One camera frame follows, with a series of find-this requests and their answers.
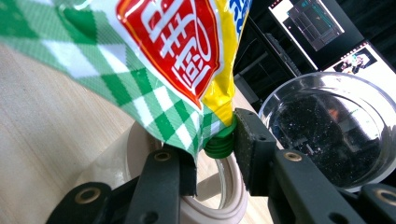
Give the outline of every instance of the snack bag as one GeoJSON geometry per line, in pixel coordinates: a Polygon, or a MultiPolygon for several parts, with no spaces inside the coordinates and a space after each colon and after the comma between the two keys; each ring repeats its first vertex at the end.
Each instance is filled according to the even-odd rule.
{"type": "Polygon", "coordinates": [[[0,0],[0,42],[69,75],[196,159],[233,123],[250,0],[0,0]]]}

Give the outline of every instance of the red label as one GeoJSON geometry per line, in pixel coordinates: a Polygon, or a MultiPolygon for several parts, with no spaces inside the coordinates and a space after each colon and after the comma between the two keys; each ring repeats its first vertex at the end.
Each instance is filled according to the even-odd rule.
{"type": "Polygon", "coordinates": [[[209,2],[121,0],[117,14],[159,74],[201,108],[199,99],[220,65],[209,2]]]}

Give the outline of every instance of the screen display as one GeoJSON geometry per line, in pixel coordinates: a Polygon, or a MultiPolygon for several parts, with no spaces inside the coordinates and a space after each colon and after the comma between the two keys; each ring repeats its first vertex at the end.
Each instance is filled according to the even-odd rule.
{"type": "Polygon", "coordinates": [[[363,40],[335,0],[276,0],[269,10],[315,70],[363,40]]]}
{"type": "Polygon", "coordinates": [[[396,74],[369,41],[361,42],[324,71],[362,77],[382,89],[396,102],[396,74]]]}

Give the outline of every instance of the clear plastic bowl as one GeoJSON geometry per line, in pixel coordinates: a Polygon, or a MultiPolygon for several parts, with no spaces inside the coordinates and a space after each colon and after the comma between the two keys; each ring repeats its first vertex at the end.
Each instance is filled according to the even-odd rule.
{"type": "Polygon", "coordinates": [[[337,187],[358,191],[395,169],[396,104],[359,77],[296,77],[265,100],[259,117],[278,145],[303,152],[337,187]]]}

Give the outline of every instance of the monitor screen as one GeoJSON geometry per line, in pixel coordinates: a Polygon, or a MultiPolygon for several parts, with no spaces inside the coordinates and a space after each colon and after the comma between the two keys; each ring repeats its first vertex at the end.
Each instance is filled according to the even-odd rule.
{"type": "Polygon", "coordinates": [[[269,10],[315,70],[363,40],[335,0],[275,0],[269,10]]]}
{"type": "Polygon", "coordinates": [[[362,77],[385,91],[396,102],[395,71],[367,40],[349,50],[324,71],[362,77]]]}

